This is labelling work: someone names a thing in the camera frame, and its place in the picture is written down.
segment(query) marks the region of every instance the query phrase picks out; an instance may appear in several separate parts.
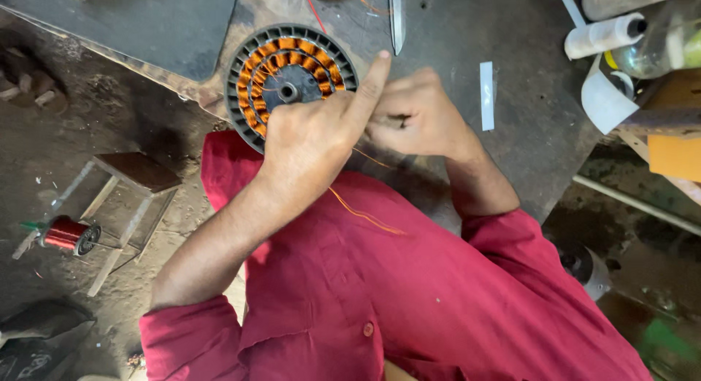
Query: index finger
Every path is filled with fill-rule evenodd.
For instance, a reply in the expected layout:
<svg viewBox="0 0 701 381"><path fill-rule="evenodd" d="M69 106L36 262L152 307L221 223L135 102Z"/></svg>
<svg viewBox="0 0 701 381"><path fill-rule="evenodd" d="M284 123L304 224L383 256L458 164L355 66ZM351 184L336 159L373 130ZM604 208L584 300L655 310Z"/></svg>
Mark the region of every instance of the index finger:
<svg viewBox="0 0 701 381"><path fill-rule="evenodd" d="M391 63L389 51L382 50L377 54L367 75L355 91L355 97L346 109L344 120L352 122L359 131L365 129L367 121L382 96L382 89L384 89L387 76L390 74Z"/></svg>

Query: right hand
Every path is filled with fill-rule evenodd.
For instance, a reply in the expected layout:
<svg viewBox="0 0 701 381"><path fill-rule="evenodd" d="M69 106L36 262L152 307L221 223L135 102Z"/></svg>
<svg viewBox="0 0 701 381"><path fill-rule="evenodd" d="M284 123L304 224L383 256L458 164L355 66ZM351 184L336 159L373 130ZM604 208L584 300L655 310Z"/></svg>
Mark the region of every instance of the right hand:
<svg viewBox="0 0 701 381"><path fill-rule="evenodd" d="M380 117L388 116L407 118L401 128L378 122ZM367 133L375 144L403 154L442 155L458 161L484 156L477 135L463 121L438 74L430 68L387 82Z"/></svg>

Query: center hole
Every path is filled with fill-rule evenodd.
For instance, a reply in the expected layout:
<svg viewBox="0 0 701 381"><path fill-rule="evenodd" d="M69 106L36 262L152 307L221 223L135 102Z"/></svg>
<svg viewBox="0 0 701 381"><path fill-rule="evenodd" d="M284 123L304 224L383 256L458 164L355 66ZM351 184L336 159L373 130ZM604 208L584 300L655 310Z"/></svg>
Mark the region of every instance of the center hole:
<svg viewBox="0 0 701 381"><path fill-rule="evenodd" d="M291 86L283 86L280 92L283 94L283 96L285 96L285 98L289 98L292 96L293 90Z"/></svg>

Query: spool of red copper wire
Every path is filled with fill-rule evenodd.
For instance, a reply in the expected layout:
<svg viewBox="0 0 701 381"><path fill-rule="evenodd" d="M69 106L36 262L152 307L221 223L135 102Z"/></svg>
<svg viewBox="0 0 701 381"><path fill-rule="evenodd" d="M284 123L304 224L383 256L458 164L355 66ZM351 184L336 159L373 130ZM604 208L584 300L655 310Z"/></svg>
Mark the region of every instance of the spool of red copper wire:
<svg viewBox="0 0 701 381"><path fill-rule="evenodd" d="M68 215L59 215L48 223L47 228L39 237L39 244L46 247L49 244L62 249L70 249L74 255L82 256L89 253L100 238L99 225L85 225L74 222Z"/></svg>

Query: red shirt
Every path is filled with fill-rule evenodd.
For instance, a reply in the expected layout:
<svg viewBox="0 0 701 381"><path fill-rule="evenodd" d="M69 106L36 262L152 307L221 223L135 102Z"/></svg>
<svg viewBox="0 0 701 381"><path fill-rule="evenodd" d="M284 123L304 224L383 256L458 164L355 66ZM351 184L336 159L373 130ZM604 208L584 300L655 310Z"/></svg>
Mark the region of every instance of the red shirt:
<svg viewBox="0 0 701 381"><path fill-rule="evenodd" d="M207 135L202 182L219 210L262 156ZM383 183L344 172L246 260L243 327L224 296L143 316L150 380L649 380L638 354L521 210L460 238Z"/></svg>

